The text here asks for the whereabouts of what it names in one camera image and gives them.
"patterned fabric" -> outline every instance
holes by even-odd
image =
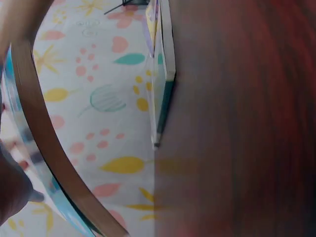
[[[151,237],[153,60],[143,37],[145,7],[122,7],[103,15],[117,3],[56,0],[38,32],[34,59],[51,121],[76,171],[132,237]],[[23,232],[21,219],[28,220],[23,236],[41,237],[44,231],[58,236],[54,228],[66,233],[56,222],[52,227],[48,222],[38,225],[39,214],[47,214],[49,207],[34,211],[33,206],[13,218],[15,224],[7,222],[6,232]]]

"blurry object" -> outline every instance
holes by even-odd
[[[143,29],[150,55],[155,55],[156,33],[158,24],[159,0],[151,0],[145,11]]]

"pink leaf pattern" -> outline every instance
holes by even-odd
[[[96,197],[109,197],[114,195],[118,190],[121,184],[103,184],[94,188],[92,193]]]
[[[116,219],[121,226],[123,226],[126,229],[126,223],[123,219],[123,217],[116,211],[114,210],[109,210],[109,213],[114,217],[114,219]]]
[[[66,35],[60,31],[50,30],[42,34],[40,40],[59,40]]]
[[[113,38],[112,52],[123,53],[128,47],[128,42],[124,37],[115,36]]]

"curved wooden frame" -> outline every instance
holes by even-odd
[[[15,82],[34,140],[49,169],[82,214],[107,237],[126,237],[127,231],[91,193],[70,163],[48,115],[28,40],[11,47]]]

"yellow flower pattern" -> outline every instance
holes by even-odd
[[[62,24],[67,19],[66,9],[67,6],[63,6],[55,11],[53,14],[53,23]]]
[[[54,218],[52,209],[45,203],[32,202],[32,204],[38,205],[41,208],[32,211],[33,214],[46,214],[46,235],[53,228]]]
[[[57,59],[57,51],[53,51],[54,45],[51,45],[43,54],[43,56],[41,56],[36,50],[33,51],[34,54],[34,60],[35,60],[35,65],[36,65],[36,69],[37,72],[40,74],[41,70],[43,68],[43,66],[46,66],[48,69],[50,69],[52,72],[57,73],[58,71],[56,68],[53,67],[52,64],[54,63],[62,63],[65,60],[63,59]]]
[[[103,0],[82,0],[83,5],[77,6],[76,8],[86,11],[85,16],[89,16],[94,9],[103,10],[103,7],[106,5]]]

